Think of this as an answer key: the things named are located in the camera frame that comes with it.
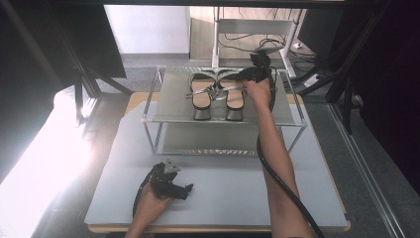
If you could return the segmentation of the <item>black metal frame stand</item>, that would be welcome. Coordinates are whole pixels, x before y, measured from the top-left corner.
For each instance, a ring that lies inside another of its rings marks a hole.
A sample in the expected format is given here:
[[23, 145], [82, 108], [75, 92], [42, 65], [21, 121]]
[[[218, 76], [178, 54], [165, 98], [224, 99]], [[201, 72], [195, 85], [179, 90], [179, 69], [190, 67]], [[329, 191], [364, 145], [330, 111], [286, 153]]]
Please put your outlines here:
[[341, 96], [343, 99], [342, 125], [349, 132], [351, 129], [351, 112], [353, 107], [352, 96], [354, 88], [351, 81], [351, 69], [355, 67], [355, 61], [371, 35], [371, 32], [380, 21], [382, 10], [370, 10], [363, 14], [353, 27], [352, 33], [347, 37], [348, 43], [341, 54], [340, 67], [331, 76], [332, 85], [326, 94], [328, 102], [336, 103]]
[[99, 72], [91, 68], [86, 69], [83, 66], [82, 62], [79, 60], [76, 51], [74, 50], [73, 46], [71, 45], [70, 41], [66, 38], [66, 36], [64, 34], [60, 34], [59, 36], [62, 40], [63, 50], [66, 56], [68, 57], [73, 70], [76, 73], [76, 78], [74, 80], [73, 85], [75, 96], [75, 118], [77, 126], [85, 123], [88, 119], [88, 117], [83, 114], [83, 90], [86, 90], [88, 96], [90, 97], [92, 107], [95, 107], [97, 99], [102, 93], [97, 83], [97, 79], [104, 81], [108, 85], [112, 86], [113, 88], [119, 90], [124, 94], [131, 95], [134, 93], [133, 90], [117, 82], [111, 77], [103, 76]]

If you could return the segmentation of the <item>black rhinestone strap sandal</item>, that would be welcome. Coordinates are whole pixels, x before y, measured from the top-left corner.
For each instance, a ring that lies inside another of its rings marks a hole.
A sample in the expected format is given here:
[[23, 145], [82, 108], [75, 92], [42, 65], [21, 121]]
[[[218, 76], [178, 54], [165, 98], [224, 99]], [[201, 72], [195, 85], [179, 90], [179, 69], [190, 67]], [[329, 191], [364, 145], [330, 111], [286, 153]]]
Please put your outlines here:
[[216, 82], [210, 92], [212, 100], [224, 100], [228, 121], [242, 121], [245, 106], [245, 89], [238, 74], [231, 69], [221, 69], [216, 73]]
[[189, 76], [190, 92], [185, 97], [191, 99], [194, 120], [211, 119], [211, 101], [215, 84], [215, 73], [212, 70], [194, 72]]

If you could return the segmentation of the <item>two-tier metal shoe rack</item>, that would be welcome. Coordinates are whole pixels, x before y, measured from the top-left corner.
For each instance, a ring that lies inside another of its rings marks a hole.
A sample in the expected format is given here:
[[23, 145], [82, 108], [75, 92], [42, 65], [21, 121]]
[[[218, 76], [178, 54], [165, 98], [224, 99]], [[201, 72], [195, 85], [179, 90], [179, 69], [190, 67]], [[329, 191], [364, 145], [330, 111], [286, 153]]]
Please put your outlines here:
[[141, 121], [152, 152], [167, 155], [254, 156], [257, 153], [257, 114], [250, 98], [245, 99], [243, 120], [226, 119], [223, 99], [211, 103], [211, 118], [193, 118], [189, 76], [201, 67], [167, 67], [157, 72]]

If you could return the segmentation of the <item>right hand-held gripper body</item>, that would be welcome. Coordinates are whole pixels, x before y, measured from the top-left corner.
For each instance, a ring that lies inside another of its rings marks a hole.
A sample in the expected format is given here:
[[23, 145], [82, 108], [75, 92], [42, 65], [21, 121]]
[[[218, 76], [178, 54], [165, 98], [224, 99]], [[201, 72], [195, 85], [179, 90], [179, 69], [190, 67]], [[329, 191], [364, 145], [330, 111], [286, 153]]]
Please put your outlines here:
[[254, 65], [252, 80], [255, 82], [261, 82], [264, 79], [268, 79], [269, 82], [273, 82], [272, 72], [270, 69], [271, 60], [266, 51], [257, 51], [256, 53], [250, 54], [250, 57]]

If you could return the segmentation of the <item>black curtain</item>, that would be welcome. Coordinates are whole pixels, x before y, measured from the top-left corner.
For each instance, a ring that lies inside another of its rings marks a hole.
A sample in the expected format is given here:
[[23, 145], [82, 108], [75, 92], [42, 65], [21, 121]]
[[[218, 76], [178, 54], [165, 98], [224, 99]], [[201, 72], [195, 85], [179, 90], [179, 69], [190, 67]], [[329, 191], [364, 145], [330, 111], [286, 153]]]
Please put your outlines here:
[[370, 132], [420, 195], [420, 0], [310, 9], [298, 39], [334, 72], [326, 98], [360, 96]]
[[105, 7], [72, 0], [0, 0], [0, 183], [78, 80], [126, 73]]

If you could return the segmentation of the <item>aluminium floor rail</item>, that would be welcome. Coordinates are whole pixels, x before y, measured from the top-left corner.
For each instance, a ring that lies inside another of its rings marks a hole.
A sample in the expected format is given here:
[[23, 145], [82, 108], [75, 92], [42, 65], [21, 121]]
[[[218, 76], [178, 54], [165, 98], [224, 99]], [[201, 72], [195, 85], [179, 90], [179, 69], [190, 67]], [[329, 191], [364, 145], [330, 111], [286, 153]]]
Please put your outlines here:
[[334, 121], [343, 137], [345, 144], [351, 154], [359, 174], [367, 188], [367, 191], [387, 229], [390, 238], [406, 238], [406, 235], [392, 210], [388, 200], [380, 189], [374, 175], [372, 174], [368, 163], [365, 160], [354, 136], [347, 131], [342, 123], [343, 116], [337, 105], [328, 103], [328, 108], [334, 118]]

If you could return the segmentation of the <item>white power strip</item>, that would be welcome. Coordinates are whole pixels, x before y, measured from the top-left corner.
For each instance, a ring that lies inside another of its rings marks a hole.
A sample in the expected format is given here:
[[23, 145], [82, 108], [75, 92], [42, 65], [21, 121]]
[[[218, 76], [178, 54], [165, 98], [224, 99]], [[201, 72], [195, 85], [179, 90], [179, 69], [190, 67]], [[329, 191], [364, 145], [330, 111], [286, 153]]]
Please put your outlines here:
[[322, 79], [323, 76], [321, 74], [315, 73], [314, 75], [310, 76], [304, 83], [303, 85], [305, 87], [310, 87], [313, 84], [315, 84], [316, 82], [318, 82], [320, 79]]

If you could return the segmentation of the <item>white metal desk frame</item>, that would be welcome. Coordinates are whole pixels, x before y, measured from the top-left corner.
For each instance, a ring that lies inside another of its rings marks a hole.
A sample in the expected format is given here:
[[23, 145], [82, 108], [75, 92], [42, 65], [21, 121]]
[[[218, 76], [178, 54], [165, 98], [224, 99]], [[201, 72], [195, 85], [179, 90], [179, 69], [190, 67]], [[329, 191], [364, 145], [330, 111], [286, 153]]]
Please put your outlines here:
[[278, 50], [284, 67], [290, 78], [295, 78], [296, 73], [289, 59], [295, 33], [299, 26], [302, 9], [298, 9], [293, 20], [240, 20], [221, 19], [220, 8], [213, 8], [214, 44], [211, 66], [219, 66], [219, 35], [220, 34], [255, 34], [255, 35], [284, 35], [285, 45]]

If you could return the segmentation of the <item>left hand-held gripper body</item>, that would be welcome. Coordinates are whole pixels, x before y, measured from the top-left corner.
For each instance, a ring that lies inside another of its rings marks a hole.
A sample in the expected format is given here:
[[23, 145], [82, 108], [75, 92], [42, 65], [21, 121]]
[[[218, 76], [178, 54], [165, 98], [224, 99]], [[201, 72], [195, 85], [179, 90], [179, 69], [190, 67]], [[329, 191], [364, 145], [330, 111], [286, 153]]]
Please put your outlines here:
[[158, 198], [168, 198], [170, 197], [169, 193], [174, 188], [181, 188], [173, 183], [173, 180], [179, 171], [180, 168], [175, 166], [171, 160], [166, 160], [164, 163], [153, 166], [151, 186]]

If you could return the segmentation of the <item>grey table mat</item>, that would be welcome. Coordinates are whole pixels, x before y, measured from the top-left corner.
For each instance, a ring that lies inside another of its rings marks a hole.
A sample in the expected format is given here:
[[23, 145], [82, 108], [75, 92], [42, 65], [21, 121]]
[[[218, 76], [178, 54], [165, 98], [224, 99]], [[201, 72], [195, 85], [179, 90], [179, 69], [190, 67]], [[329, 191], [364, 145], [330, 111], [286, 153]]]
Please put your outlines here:
[[[174, 182], [192, 184], [184, 200], [174, 201], [154, 223], [164, 228], [267, 230], [270, 227], [262, 165], [256, 157], [158, 156], [152, 153], [141, 122], [145, 103], [120, 121], [108, 162], [96, 187], [85, 223], [94, 232], [107, 232], [132, 221], [134, 199], [153, 165], [167, 159], [181, 167]], [[291, 151], [300, 199], [318, 226], [345, 231], [350, 227], [341, 198], [311, 126]]]

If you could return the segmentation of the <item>person's left hand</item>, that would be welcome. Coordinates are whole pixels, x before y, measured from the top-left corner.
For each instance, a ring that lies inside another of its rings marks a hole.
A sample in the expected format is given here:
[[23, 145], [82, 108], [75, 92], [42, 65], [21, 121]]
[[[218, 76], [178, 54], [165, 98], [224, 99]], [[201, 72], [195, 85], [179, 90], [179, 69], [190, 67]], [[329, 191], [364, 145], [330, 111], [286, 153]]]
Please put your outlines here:
[[172, 202], [173, 199], [170, 197], [163, 199], [158, 198], [155, 195], [151, 184], [148, 182], [141, 193], [134, 220], [143, 219], [152, 223]]

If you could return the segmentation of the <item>person's right hand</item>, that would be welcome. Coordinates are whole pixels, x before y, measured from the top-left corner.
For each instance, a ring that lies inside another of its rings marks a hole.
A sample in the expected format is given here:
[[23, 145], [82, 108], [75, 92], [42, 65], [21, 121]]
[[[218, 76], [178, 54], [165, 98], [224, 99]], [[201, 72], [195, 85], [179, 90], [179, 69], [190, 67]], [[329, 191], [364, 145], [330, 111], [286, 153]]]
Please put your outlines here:
[[271, 90], [267, 79], [260, 82], [244, 80], [243, 87], [251, 97], [257, 111], [269, 110], [269, 105], [271, 103]]

